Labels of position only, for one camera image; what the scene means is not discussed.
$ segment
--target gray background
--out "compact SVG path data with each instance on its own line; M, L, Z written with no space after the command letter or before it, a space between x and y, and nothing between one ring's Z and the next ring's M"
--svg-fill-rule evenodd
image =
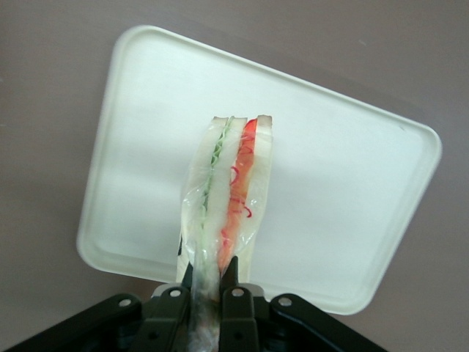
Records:
M0 349L154 282L75 239L111 50L163 27L434 128L443 158L379 287L338 317L390 351L469 345L467 1L0 0Z

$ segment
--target screw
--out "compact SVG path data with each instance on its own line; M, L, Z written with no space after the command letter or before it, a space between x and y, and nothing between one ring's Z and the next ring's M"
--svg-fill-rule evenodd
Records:
M287 297L281 297L279 300L278 300L278 303L282 306L282 307L290 307L293 302L290 298L287 298Z
M244 295L244 291L241 288L234 288L232 291L232 295L233 297L241 297L242 295Z
M170 295L171 297L179 297L179 296L181 296L181 291L179 291L179 290L173 290L173 291L171 291L171 292L169 293L169 295Z
M122 299L120 302L119 302L119 307L126 307L128 306L129 304L131 304L132 301L129 299L129 298L126 298L126 299Z

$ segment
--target clear plastic film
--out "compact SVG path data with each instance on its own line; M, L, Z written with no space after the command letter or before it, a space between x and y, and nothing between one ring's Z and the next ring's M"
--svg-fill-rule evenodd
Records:
M233 256L248 281L267 201L272 120L215 117L182 189L178 280L193 266L189 351L218 350L219 282Z

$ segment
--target tray lid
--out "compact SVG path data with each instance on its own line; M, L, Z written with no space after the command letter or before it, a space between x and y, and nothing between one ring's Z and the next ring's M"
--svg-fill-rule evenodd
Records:
M440 160L425 125L152 26L114 49L78 251L171 282L180 189L213 116L273 116L251 282L352 314L372 299Z

